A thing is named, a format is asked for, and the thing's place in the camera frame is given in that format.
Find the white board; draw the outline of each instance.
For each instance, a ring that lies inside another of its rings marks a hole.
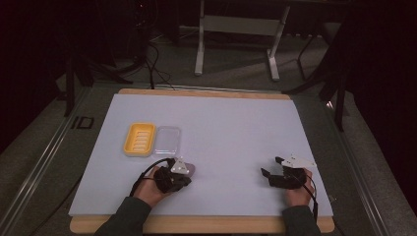
[[[261,168],[292,153],[313,160],[292,100],[115,94],[69,214],[113,214],[139,175],[158,158],[129,157],[129,126],[151,122],[181,129],[180,153],[196,166],[192,183],[163,200],[156,215],[281,215],[284,190],[270,187]],[[332,215],[322,178],[319,216]]]

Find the camera rig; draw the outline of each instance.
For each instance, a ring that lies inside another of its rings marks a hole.
[[[191,183],[191,176],[194,173],[195,167],[193,164],[185,163],[182,158],[164,158],[152,164],[148,169],[141,174],[138,180],[132,187],[130,197],[132,197],[141,184],[142,180],[146,179],[146,174],[157,164],[161,162],[167,162],[167,166],[161,166],[153,174],[153,180],[156,187],[162,193],[177,192],[183,187],[188,186]]]

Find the hand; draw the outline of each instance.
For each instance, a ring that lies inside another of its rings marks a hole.
[[[312,172],[304,169],[304,171],[307,174],[307,182],[306,182],[306,187],[312,192],[312,194],[314,194],[314,188],[312,186]],[[310,194],[304,189],[304,187],[301,187],[299,189],[295,189],[295,190],[286,190],[285,191],[285,197],[287,199],[287,204],[290,207],[295,207],[295,206],[307,206],[310,202],[311,196]]]
[[[159,169],[158,166],[154,167],[147,178],[153,178],[153,174]],[[161,200],[171,195],[171,193],[163,194],[156,187],[156,183],[152,179],[143,179],[141,184],[136,189],[133,197],[138,198],[150,207],[155,207]]]

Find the plastic container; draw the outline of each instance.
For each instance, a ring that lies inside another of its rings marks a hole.
[[[134,123],[124,145],[128,156],[150,156],[153,151],[155,126],[152,123]]]
[[[153,149],[154,157],[175,156],[180,148],[181,130],[174,126],[160,126],[157,129]]]

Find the black sleeve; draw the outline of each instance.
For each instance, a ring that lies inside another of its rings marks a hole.
[[[282,212],[286,236],[322,235],[308,206],[293,206]]]
[[[150,210],[151,207],[144,201],[127,197],[117,212],[98,228],[94,236],[142,235],[143,225]]]

